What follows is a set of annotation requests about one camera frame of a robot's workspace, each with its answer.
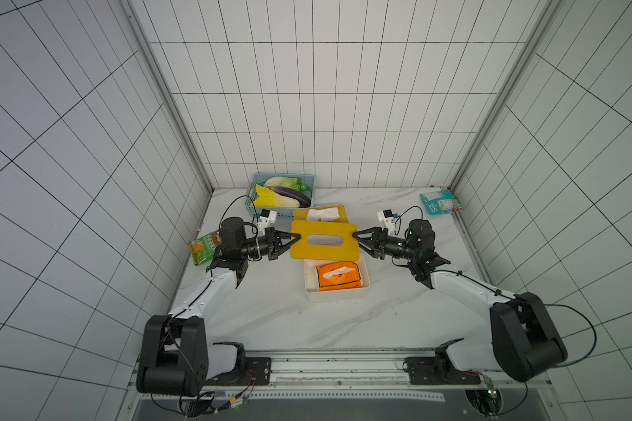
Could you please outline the white tissue box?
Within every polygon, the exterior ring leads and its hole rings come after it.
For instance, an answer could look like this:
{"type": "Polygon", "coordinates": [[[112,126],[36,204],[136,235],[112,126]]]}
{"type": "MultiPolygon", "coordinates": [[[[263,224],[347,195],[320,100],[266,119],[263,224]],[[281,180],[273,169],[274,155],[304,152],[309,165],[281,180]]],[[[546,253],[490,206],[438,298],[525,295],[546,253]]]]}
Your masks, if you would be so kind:
{"type": "Polygon", "coordinates": [[[360,286],[349,289],[321,289],[317,266],[329,264],[330,261],[305,260],[305,294],[307,300],[314,303],[363,298],[370,289],[370,277],[367,265],[361,257],[356,265],[361,276],[360,286]]]}

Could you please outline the yellow box lid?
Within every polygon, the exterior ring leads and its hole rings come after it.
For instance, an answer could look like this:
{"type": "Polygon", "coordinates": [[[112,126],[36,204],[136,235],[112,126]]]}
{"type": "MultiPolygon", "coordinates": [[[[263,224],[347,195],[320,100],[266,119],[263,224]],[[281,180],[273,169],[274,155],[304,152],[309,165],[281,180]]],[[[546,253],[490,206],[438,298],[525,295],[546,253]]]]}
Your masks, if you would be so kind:
{"type": "Polygon", "coordinates": [[[293,220],[291,229],[301,239],[291,247],[291,258],[320,261],[358,261],[360,251],[353,234],[357,226],[348,223],[314,222],[293,220]],[[312,245],[308,239],[313,235],[339,238],[340,246],[312,245]]]}
{"type": "MultiPolygon", "coordinates": [[[[337,219],[337,221],[328,222],[328,223],[344,223],[344,224],[349,223],[349,217],[344,205],[326,205],[326,206],[319,206],[319,207],[312,207],[312,208],[323,209],[323,208],[328,208],[328,207],[337,207],[339,209],[340,216],[341,216],[339,219],[337,219]]],[[[295,220],[306,220],[305,217],[307,216],[307,212],[312,208],[295,210],[293,212],[293,218],[295,220]]]]}

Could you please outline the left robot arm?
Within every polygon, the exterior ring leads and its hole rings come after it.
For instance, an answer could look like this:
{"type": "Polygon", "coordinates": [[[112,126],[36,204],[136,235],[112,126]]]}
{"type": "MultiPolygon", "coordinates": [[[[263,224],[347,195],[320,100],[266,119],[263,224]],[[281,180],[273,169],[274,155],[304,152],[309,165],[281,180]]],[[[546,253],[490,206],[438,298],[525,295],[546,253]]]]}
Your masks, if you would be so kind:
{"type": "Polygon", "coordinates": [[[251,261],[278,259],[301,235],[267,227],[248,237],[248,225],[239,217],[224,219],[204,283],[171,312],[147,321],[136,375],[140,393],[195,397],[215,383],[252,381],[244,346],[209,340],[206,323],[241,285],[251,261]]]}

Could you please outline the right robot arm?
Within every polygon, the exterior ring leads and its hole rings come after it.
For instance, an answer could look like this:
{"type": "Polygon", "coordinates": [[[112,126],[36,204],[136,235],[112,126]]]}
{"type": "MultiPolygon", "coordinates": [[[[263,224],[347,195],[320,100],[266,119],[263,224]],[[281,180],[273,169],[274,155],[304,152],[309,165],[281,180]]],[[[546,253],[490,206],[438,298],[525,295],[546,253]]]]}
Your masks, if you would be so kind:
{"type": "Polygon", "coordinates": [[[496,370],[516,382],[528,382],[550,369],[573,365],[547,303],[531,292],[514,294],[452,268],[437,253],[435,232],[426,219],[411,221],[402,238],[382,227],[352,236],[373,258],[406,261],[416,282],[451,296],[488,324],[474,337],[459,337],[442,345],[454,368],[496,370]]]}

